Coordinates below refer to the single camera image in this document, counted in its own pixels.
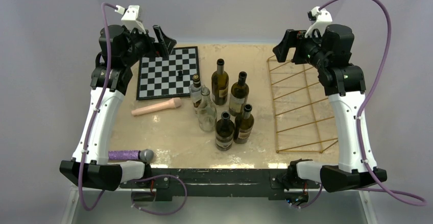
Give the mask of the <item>dark wine bottle white label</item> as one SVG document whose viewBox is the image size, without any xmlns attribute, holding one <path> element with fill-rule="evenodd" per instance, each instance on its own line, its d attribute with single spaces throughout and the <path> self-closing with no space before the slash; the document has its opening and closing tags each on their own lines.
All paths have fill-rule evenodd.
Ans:
<svg viewBox="0 0 433 224">
<path fill-rule="evenodd" d="M 221 151 L 227 151 L 232 146 L 235 125 L 229 112 L 221 113 L 221 119 L 215 124 L 215 145 Z"/>
</svg>

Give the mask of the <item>dark wine bottle gold label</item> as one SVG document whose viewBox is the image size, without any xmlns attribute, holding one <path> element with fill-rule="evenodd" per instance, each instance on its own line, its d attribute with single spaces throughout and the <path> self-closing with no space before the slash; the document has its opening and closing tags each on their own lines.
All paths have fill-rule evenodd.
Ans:
<svg viewBox="0 0 433 224">
<path fill-rule="evenodd" d="M 252 108 L 250 103 L 246 103 L 242 112 L 235 118 L 233 140 L 237 144 L 245 144 L 250 137 L 254 125 L 254 116 L 251 114 Z"/>
</svg>

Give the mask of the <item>tall green wine bottle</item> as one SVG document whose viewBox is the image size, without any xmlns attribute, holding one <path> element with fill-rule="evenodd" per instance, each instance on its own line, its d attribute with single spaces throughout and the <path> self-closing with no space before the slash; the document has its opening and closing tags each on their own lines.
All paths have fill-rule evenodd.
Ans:
<svg viewBox="0 0 433 224">
<path fill-rule="evenodd" d="M 216 71 L 211 76 L 212 99 L 216 105 L 222 106 L 228 98 L 229 76 L 224 71 L 223 59 L 218 59 L 216 64 Z"/>
</svg>

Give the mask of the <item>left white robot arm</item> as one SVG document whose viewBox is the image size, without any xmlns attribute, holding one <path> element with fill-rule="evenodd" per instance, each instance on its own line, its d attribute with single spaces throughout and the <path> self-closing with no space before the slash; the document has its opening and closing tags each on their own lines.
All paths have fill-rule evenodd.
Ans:
<svg viewBox="0 0 433 224">
<path fill-rule="evenodd" d="M 152 174 L 146 163 L 133 160 L 109 163 L 109 144 L 118 109 L 132 78 L 131 67 L 142 58 L 168 57 L 176 40 L 159 25 L 155 37 L 134 28 L 110 25 L 109 33 L 100 31 L 101 51 L 91 74 L 90 106 L 82 136 L 71 159 L 60 163 L 60 172 L 76 186 L 114 191 L 132 180 L 138 187 L 148 187 Z"/>
</svg>

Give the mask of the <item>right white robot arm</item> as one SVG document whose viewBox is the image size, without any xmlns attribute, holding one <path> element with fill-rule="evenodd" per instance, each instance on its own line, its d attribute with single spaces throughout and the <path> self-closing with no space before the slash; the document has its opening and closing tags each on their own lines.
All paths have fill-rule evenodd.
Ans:
<svg viewBox="0 0 433 224">
<path fill-rule="evenodd" d="M 309 64 L 332 106 L 339 141 L 339 162 L 326 165 L 313 160 L 290 163 L 286 179 L 294 187 L 305 181 L 320 183 L 328 192 L 366 188 L 385 182 L 387 172 L 377 166 L 371 152 L 362 104 L 366 100 L 365 77 L 359 66 L 350 63 L 354 42 L 352 30 L 341 24 L 328 25 L 323 33 L 288 29 L 273 48 L 278 62 L 295 49 L 294 64 Z"/>
</svg>

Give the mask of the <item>clear glass bottle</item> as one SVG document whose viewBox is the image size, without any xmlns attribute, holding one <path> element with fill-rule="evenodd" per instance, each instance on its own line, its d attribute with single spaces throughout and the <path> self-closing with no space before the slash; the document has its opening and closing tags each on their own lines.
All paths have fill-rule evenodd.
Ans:
<svg viewBox="0 0 433 224">
<path fill-rule="evenodd" d="M 212 132 L 217 121 L 217 110 L 207 87 L 202 88 L 201 95 L 202 99 L 197 109 L 199 127 L 204 132 Z"/>
</svg>

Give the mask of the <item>dark wine bottle cream label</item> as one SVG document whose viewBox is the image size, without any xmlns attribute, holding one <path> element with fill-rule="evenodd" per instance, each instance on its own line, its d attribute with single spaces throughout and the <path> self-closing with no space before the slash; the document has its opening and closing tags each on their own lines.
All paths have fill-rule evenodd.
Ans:
<svg viewBox="0 0 433 224">
<path fill-rule="evenodd" d="M 229 113 L 236 117 L 247 102 L 249 95 L 249 86 L 246 83 L 247 73 L 241 71 L 238 75 L 238 81 L 235 82 L 230 91 Z"/>
</svg>

